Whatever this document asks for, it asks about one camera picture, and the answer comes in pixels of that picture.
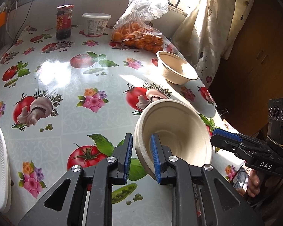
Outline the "right hand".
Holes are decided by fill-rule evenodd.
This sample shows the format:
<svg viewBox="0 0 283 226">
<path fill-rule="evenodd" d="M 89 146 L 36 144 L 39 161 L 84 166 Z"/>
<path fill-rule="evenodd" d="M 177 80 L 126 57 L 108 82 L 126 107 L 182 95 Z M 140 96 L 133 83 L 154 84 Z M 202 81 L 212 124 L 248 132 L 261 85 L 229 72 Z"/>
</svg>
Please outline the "right hand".
<svg viewBox="0 0 283 226">
<path fill-rule="evenodd" d="M 249 175 L 248 183 L 247 183 L 247 190 L 244 191 L 243 189 L 236 189 L 236 191 L 243 196 L 247 193 L 250 197 L 255 197 L 260 192 L 260 179 L 257 175 L 257 171 L 252 169 Z"/>
</svg>

